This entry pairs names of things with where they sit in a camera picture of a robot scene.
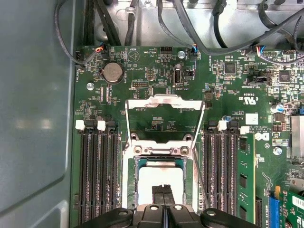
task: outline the gray metal case panel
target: gray metal case panel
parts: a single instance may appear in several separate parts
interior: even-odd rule
[[[0,7],[0,227],[67,227],[73,68],[54,35],[57,0]],[[81,0],[60,13],[68,47]]]

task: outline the motherboard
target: motherboard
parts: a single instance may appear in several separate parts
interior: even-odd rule
[[[81,47],[78,59],[95,49]],[[159,185],[196,213],[210,206],[260,227],[304,227],[304,66],[245,51],[100,50],[76,71],[71,227],[153,203]]]

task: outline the blue pcie slot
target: blue pcie slot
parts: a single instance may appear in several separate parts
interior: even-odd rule
[[[279,228],[280,201],[275,197],[269,197],[269,223],[270,228]]]

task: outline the black cable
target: black cable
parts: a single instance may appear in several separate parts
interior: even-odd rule
[[[265,2],[267,0],[263,0],[258,7],[258,16],[260,17],[261,22],[268,28],[268,29],[272,29],[273,27],[277,26],[277,24],[275,24],[267,15],[265,12]],[[284,37],[287,39],[287,41],[290,44],[294,44],[294,38],[293,35],[288,32],[287,30],[285,30],[284,28],[282,28],[281,30],[278,31],[278,33],[284,35]]]
[[[132,0],[130,4],[130,8],[135,8],[139,0]],[[134,32],[134,24],[135,24],[135,15],[129,13],[128,16],[128,30],[127,34],[125,35],[124,45],[130,46],[132,44],[132,36]]]
[[[63,0],[62,2],[58,3],[55,7],[55,13],[54,13],[54,24],[55,24],[55,32],[56,32],[56,35],[59,39],[59,43],[63,49],[63,51],[65,52],[65,54],[72,60],[74,61],[75,63],[79,64],[79,65],[85,65],[86,63],[88,63],[89,61],[91,61],[96,55],[97,55],[97,52],[94,51],[92,54],[90,54],[85,60],[83,61],[80,61],[80,60],[77,60],[75,59],[68,51],[63,39],[62,39],[62,36],[61,36],[61,31],[60,31],[60,27],[59,27],[59,11],[60,11],[60,8],[62,7],[62,5],[66,2],[67,0]]]
[[[227,48],[227,45],[225,44],[222,36],[220,35],[218,22],[219,22],[219,16],[224,11],[224,8],[226,7],[226,5],[227,5],[226,0],[218,0],[212,11],[212,15],[214,17],[213,18],[214,35],[218,41],[218,44],[221,46],[221,48]]]
[[[296,49],[297,52],[303,54],[304,50],[301,50],[301,48],[298,46],[298,43],[297,43],[297,32],[298,32],[298,29],[299,29],[302,18],[303,18],[302,16],[299,17],[299,19],[296,22],[295,27],[294,27],[294,48]]]
[[[284,27],[285,25],[289,24],[290,22],[294,21],[295,19],[297,19],[298,17],[300,17],[301,15],[304,14],[304,8],[303,8],[300,11],[293,14],[292,16],[290,16],[289,18],[287,18],[286,20],[284,20],[279,25],[273,27],[271,30],[265,32],[263,35],[255,38],[255,39],[252,39],[243,44],[236,45],[234,47],[228,47],[228,48],[222,48],[222,49],[216,50],[216,49],[207,48],[203,44],[203,42],[200,40],[200,37],[196,33],[181,0],[173,0],[173,4],[174,4],[176,12],[180,18],[180,21],[181,21],[184,29],[190,36],[190,38],[197,44],[197,46],[199,47],[199,49],[202,52],[204,52],[207,55],[211,55],[211,56],[226,55],[226,54],[229,54],[229,53],[241,50],[241,49],[248,48],[252,45],[256,45],[256,44],[260,43],[261,41],[269,38],[271,35],[275,34],[282,27]]]
[[[121,46],[121,42],[116,31],[112,18],[103,0],[94,0],[95,8],[104,26],[104,31],[108,37],[110,45]]]
[[[217,39],[218,41],[218,44],[221,46],[221,48],[228,48],[227,45],[225,44],[225,42],[223,41],[223,38],[222,36],[220,35],[220,32],[219,32],[219,16],[220,14],[216,14],[213,18],[213,30],[214,30],[214,35],[215,35],[215,38]]]
[[[298,32],[298,29],[299,29],[301,20],[302,20],[302,16],[299,17],[298,21],[297,21],[296,24],[295,24],[295,27],[294,27],[294,36],[293,36],[294,41],[293,41],[293,43],[294,43],[294,47],[295,47],[295,49],[296,49],[297,52],[299,52],[299,53],[304,53],[304,51],[301,50],[301,49],[299,48],[299,46],[298,46],[298,44],[297,44],[297,42],[296,42],[297,32]],[[301,58],[298,58],[298,59],[289,61],[289,62],[278,62],[278,61],[273,61],[273,60],[271,60],[271,59],[269,59],[269,58],[267,58],[267,57],[264,57],[264,56],[262,56],[262,55],[260,56],[260,58],[261,58],[262,60],[268,62],[268,63],[277,64],[277,65],[283,65],[283,66],[285,66],[285,65],[290,65],[290,64],[294,64],[294,63],[299,63],[299,62],[304,61],[304,56],[301,57]]]
[[[165,22],[162,19],[162,0],[158,0],[158,8],[157,8],[157,14],[158,14],[158,22],[162,28],[162,30],[172,39],[174,39],[176,42],[178,42],[180,45],[188,48],[192,48],[192,45],[187,44],[186,42],[180,40],[177,38],[166,26]]]

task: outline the black ram slot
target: black ram slot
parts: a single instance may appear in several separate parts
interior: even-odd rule
[[[101,137],[102,140],[102,150],[101,150],[101,214],[106,213],[107,205],[107,148],[108,148],[108,135],[103,134]]]
[[[118,135],[114,132],[109,133],[108,154],[111,157],[109,162],[110,174],[110,210],[116,208],[117,205],[117,165],[118,165]]]
[[[218,180],[219,180],[219,195],[220,195],[220,200],[218,201],[218,209],[221,211],[227,212],[228,211],[228,202],[227,202],[227,148],[228,148],[228,136],[226,133],[222,133],[220,135],[220,155],[219,155],[219,172],[218,172]]]
[[[217,169],[218,169],[218,135],[211,134],[210,135],[210,148],[209,148],[209,183],[210,183],[210,207],[217,208],[218,204],[218,177],[217,177]]]
[[[202,157],[202,178],[203,178],[203,186],[202,188],[205,189],[206,194],[207,194],[207,198],[209,199],[209,176],[208,176],[208,160],[209,160],[209,153],[208,153],[208,144],[209,144],[209,134],[204,134],[203,137],[203,157]],[[205,208],[205,202],[204,202],[204,198],[202,198],[202,208],[203,210],[206,209]]]
[[[237,142],[238,136],[231,132],[228,135],[228,213],[236,215],[237,206]]]
[[[92,194],[93,194],[93,151],[94,134],[92,132],[81,135],[81,163],[80,163],[80,223],[92,218]]]
[[[100,150],[101,150],[101,141],[100,135],[95,134],[94,137],[94,156],[93,156],[93,209],[92,218],[96,218],[100,215]]]
[[[83,132],[81,132],[80,135],[80,180],[79,180],[79,214],[78,214],[78,223],[82,224],[84,221],[84,210],[83,210],[83,205],[85,202],[84,199],[84,142],[86,135],[83,134]]]

